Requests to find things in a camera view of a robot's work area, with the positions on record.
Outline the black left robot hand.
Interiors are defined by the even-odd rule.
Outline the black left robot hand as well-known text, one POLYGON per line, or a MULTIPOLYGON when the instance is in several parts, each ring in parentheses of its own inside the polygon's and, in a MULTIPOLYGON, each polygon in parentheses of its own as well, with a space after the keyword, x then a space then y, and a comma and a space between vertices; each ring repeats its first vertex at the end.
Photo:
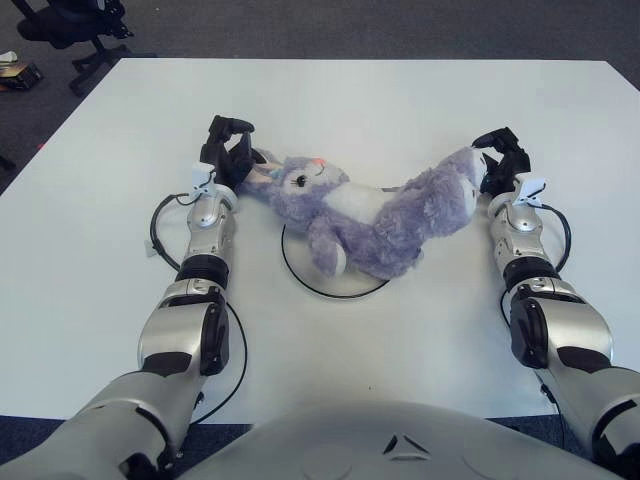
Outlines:
POLYGON ((200 153, 202 163, 214 167, 214 182, 235 191, 256 164, 266 158, 252 147, 255 127, 245 120, 215 115, 200 153))

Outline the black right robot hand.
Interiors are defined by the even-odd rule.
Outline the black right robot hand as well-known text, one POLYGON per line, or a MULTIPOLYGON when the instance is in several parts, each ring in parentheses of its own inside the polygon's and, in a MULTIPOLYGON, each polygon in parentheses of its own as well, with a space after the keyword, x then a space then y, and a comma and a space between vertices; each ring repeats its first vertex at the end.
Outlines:
POLYGON ((487 164, 480 192, 491 197, 514 192, 514 180, 517 174, 531 171, 530 157, 518 144, 518 138, 509 127, 488 132, 472 142, 476 149, 493 148, 502 154, 500 161, 483 153, 482 158, 487 164))

